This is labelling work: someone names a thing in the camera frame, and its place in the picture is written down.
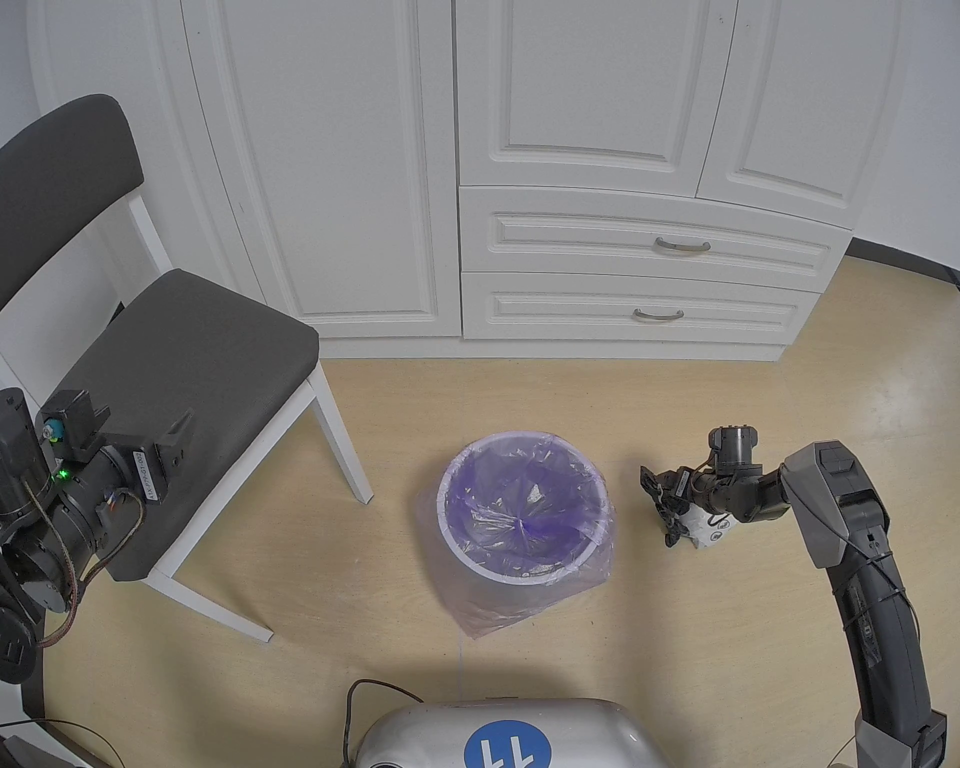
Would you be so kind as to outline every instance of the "chair backrest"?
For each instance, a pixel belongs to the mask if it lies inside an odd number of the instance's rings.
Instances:
[[[142,183],[127,118],[102,93],[54,109],[0,147],[0,308]]]

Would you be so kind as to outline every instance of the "chair leg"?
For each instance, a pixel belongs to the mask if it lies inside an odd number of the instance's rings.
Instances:
[[[317,364],[317,367],[309,375],[307,381],[313,389],[314,399],[310,403],[314,416],[320,422],[320,427],[324,431],[326,441],[330,443],[333,455],[337,457],[337,463],[347,478],[353,495],[364,504],[369,504],[373,498],[373,490],[370,487],[370,481],[360,466],[360,459],[356,450],[353,448],[353,442],[347,433],[347,427],[340,416],[340,409],[333,399],[333,393],[330,392],[330,385],[326,383],[324,369]]]
[[[156,591],[161,594],[165,594],[171,600],[176,600],[181,605],[190,608],[197,613],[202,613],[207,618],[212,618],[214,621],[219,621],[221,624],[224,624],[231,629],[241,632],[244,635],[253,637],[254,639],[261,640],[263,642],[269,642],[270,638],[274,636],[272,630],[268,630],[266,627],[261,627],[259,624],[254,624],[248,618],[243,616],[238,616],[232,611],[228,611],[223,606],[218,606],[212,600],[207,600],[201,594],[198,594],[193,589],[185,587],[178,581],[174,581],[165,573],[161,573],[156,568],[150,571],[147,574],[147,578],[143,580],[144,584],[149,585],[156,589]]]

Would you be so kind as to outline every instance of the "wooden floor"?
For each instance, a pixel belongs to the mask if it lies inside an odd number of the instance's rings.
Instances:
[[[953,286],[847,259],[776,364],[330,362],[372,504],[353,500],[307,415],[181,571],[274,639],[104,577],[47,654],[49,714],[102,732],[129,768],[336,768],[347,688],[372,676],[431,701],[612,699],[678,768],[820,768],[852,734],[858,703],[827,578],[796,523],[667,550],[636,480],[641,463],[699,464],[711,427],[746,422],[770,466],[814,440],[859,456],[893,520],[934,706],[960,723],[958,332]],[[473,641],[432,591],[411,515],[461,446],[505,429],[556,432],[603,471],[615,567],[604,586]],[[358,694],[355,733],[401,704]]]

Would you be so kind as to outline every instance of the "purple trash bag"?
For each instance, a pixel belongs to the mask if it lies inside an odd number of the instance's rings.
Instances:
[[[420,496],[417,521],[437,592],[471,637],[610,576],[603,477],[556,435],[503,432],[468,445]]]

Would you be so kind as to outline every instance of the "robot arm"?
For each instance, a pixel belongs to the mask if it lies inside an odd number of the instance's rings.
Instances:
[[[935,768],[945,757],[947,718],[930,707],[913,607],[887,542],[890,518],[873,483],[841,443],[814,443],[763,474],[752,463],[753,427],[710,433],[706,469],[681,467],[644,489],[667,523],[667,544],[691,504],[740,522],[793,508],[813,564],[824,568],[840,610],[860,693],[860,768]]]

